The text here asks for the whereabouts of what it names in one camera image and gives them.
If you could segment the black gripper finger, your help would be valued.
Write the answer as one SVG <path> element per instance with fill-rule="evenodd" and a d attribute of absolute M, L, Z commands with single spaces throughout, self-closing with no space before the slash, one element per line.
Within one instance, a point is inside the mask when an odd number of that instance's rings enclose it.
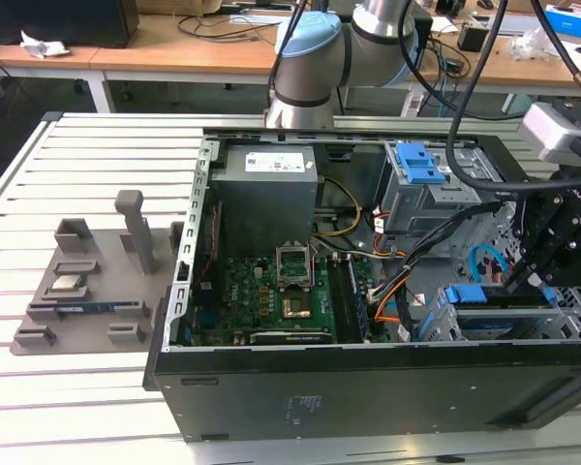
<path fill-rule="evenodd" d="M 517 203 L 515 226 L 519 232 L 519 247 L 515 254 L 514 268 L 505 281 L 508 291 L 517 291 L 534 274 L 542 283 L 548 273 L 550 258 L 545 250 L 545 229 L 550 209 L 547 207 L 547 199 L 546 193 L 535 193 Z"/>
<path fill-rule="evenodd" d="M 567 247 L 569 242 L 551 234 L 527 234 L 527 265 L 536 285 L 581 287 L 579 253 Z"/>

